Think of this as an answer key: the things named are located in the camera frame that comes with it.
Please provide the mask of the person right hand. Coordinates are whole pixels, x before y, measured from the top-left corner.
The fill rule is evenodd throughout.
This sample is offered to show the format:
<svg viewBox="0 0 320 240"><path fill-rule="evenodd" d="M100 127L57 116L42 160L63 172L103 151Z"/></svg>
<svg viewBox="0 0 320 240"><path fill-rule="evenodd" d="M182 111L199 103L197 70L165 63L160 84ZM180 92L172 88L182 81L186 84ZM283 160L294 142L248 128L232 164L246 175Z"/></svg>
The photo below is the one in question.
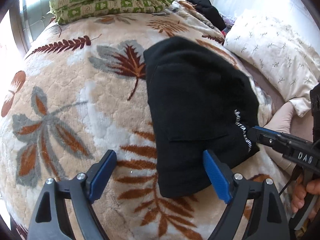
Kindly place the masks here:
<svg viewBox="0 0 320 240"><path fill-rule="evenodd" d="M306 194L318 195L320 194L320 179L310 181L307 186L302 184L303 175L301 174L296 180L296 184L292 194L291 209L296 213L305 204Z"/></svg>

